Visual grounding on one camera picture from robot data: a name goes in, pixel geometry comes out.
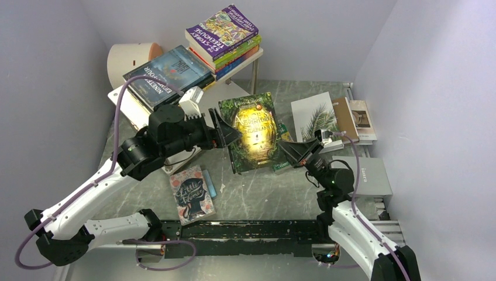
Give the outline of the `dark green garden book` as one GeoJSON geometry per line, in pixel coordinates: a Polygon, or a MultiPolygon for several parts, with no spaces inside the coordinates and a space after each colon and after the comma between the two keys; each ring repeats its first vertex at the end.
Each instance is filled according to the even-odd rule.
{"type": "Polygon", "coordinates": [[[272,94],[264,92],[218,102],[219,112],[241,138],[228,146],[234,174],[286,162],[272,94]]]}

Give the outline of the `floral Little Women book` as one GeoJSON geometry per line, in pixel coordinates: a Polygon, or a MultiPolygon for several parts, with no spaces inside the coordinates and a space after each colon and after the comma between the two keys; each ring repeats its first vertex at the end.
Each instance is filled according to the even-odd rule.
{"type": "Polygon", "coordinates": [[[200,165],[170,176],[170,184],[182,226],[216,213],[200,165]]]}

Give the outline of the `blue Nineteen Eighty-Four book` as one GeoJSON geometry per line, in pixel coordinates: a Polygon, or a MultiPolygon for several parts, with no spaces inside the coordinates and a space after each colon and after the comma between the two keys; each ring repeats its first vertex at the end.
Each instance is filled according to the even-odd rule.
{"type": "Polygon", "coordinates": [[[136,76],[149,76],[167,83],[167,79],[200,78],[208,74],[212,75],[210,69],[184,46],[179,45],[124,74],[123,78],[127,81],[136,76]]]}

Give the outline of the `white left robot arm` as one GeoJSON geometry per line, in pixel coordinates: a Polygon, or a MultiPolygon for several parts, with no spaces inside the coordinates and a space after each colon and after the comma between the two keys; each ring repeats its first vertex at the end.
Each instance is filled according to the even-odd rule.
{"type": "Polygon", "coordinates": [[[209,113],[213,126],[206,124],[202,113],[187,115],[177,105],[161,106],[149,115],[148,125],[117,146],[78,189],[46,210],[29,211],[25,221],[37,236],[40,254],[49,264],[64,266],[111,242],[164,241],[162,222],[150,209],[109,220],[93,220],[93,216],[119,190],[136,186],[161,169],[167,158],[193,148],[224,148],[241,138],[216,109],[209,113]]]}

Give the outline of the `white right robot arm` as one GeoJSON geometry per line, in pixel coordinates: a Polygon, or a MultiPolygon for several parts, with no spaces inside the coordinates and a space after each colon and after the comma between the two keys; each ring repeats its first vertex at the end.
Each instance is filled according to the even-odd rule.
{"type": "Polygon", "coordinates": [[[317,216],[316,236],[322,242],[333,241],[345,250],[366,274],[368,280],[420,280],[418,262],[409,246],[399,246],[380,232],[356,207],[355,191],[359,177],[348,163],[332,167],[320,155],[322,144],[279,142],[290,164],[306,168],[313,177],[322,213],[317,216]]]}

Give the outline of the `black Moon and Sixpence book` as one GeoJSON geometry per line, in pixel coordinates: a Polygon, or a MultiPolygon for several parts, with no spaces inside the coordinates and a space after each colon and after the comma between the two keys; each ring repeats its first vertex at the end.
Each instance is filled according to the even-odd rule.
{"type": "Polygon", "coordinates": [[[195,86],[203,89],[214,81],[215,78],[211,74],[200,78],[167,79],[166,86],[152,80],[137,80],[130,84],[130,89],[133,95],[150,112],[154,112],[162,105],[178,103],[182,95],[171,89],[171,87],[186,92],[195,86]]]}

